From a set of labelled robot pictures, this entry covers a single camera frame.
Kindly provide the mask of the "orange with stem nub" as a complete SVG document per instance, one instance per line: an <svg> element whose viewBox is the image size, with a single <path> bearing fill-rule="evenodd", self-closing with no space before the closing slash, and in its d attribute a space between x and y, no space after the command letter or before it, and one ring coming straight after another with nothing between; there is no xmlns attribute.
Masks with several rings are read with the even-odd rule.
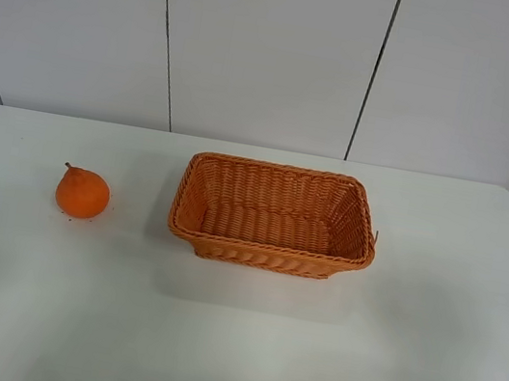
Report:
<svg viewBox="0 0 509 381"><path fill-rule="evenodd" d="M58 207L72 218L91 219L109 204L110 188L103 177L66 163L67 171L55 190Z"/></svg>

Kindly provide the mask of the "orange wicker basket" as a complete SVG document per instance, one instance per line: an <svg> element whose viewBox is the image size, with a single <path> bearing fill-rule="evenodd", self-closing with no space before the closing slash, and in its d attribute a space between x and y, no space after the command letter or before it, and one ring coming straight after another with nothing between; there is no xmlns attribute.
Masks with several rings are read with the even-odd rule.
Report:
<svg viewBox="0 0 509 381"><path fill-rule="evenodd" d="M326 279L374 260L368 203L354 177L202 152L190 159L167 222L203 259Z"/></svg>

